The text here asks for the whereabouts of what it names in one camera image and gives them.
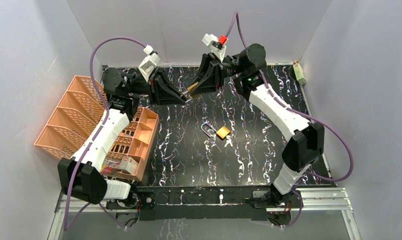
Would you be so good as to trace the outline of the small brass padlock shackle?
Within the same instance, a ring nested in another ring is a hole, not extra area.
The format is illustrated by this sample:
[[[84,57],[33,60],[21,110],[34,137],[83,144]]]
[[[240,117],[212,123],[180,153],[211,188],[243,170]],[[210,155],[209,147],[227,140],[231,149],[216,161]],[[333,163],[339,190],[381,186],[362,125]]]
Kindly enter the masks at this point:
[[[183,92],[183,96],[185,97],[185,103],[188,103],[189,101],[192,101],[192,100],[196,100],[198,97],[199,97],[199,95],[198,94],[194,94],[193,93],[193,91],[194,91],[194,88],[196,87],[198,85],[198,82],[195,82],[195,83],[193,83],[193,84],[191,84],[188,88],[187,88],[187,90],[185,91],[185,92]]]

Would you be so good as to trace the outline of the large brass padlock shackle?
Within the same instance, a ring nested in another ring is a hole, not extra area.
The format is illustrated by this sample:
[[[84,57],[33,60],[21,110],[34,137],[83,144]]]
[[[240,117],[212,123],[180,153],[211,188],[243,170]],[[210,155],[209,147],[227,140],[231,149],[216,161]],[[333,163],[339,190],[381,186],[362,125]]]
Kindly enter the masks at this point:
[[[212,127],[208,123],[203,123],[201,125],[201,130],[209,137],[211,138],[212,135],[210,134],[209,131],[213,131],[220,139],[225,139],[231,132],[230,129],[228,129],[226,126],[221,127],[220,129],[216,130],[214,127]]]

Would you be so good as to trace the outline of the silver keys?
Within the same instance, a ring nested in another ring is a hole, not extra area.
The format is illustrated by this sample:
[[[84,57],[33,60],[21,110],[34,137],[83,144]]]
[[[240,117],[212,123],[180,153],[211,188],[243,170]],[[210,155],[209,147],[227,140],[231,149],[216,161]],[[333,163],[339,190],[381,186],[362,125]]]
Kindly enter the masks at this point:
[[[225,145],[224,145],[225,147],[230,147],[230,148],[232,148],[233,147],[233,143],[232,143],[232,139],[231,138],[227,138],[226,140],[225,140]]]

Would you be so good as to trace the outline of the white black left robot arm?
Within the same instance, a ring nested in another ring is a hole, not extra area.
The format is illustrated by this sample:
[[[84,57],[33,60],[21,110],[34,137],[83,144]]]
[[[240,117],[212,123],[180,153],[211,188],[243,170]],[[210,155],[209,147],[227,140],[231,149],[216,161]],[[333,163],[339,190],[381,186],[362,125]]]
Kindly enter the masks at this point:
[[[152,105],[184,105],[186,96],[172,85],[157,68],[144,78],[142,74],[125,73],[108,68],[101,78],[107,96],[107,108],[85,143],[69,158],[58,163],[62,192],[90,204],[119,200],[126,208],[134,207],[138,195],[129,183],[106,179],[101,174],[105,157],[119,134],[133,119],[141,95]]]

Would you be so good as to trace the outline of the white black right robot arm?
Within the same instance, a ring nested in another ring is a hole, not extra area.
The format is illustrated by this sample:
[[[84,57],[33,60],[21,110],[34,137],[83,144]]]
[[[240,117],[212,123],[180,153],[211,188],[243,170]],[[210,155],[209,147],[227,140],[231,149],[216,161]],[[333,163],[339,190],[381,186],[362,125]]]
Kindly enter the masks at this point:
[[[283,165],[264,201],[283,207],[290,201],[298,181],[322,156],[324,126],[294,113],[291,106],[263,80],[261,72],[267,66],[265,57],[265,48],[258,43],[249,45],[236,55],[221,56],[217,51],[204,53],[189,94],[195,97],[213,93],[223,87],[226,78],[232,77],[237,93],[278,127],[286,140]]]

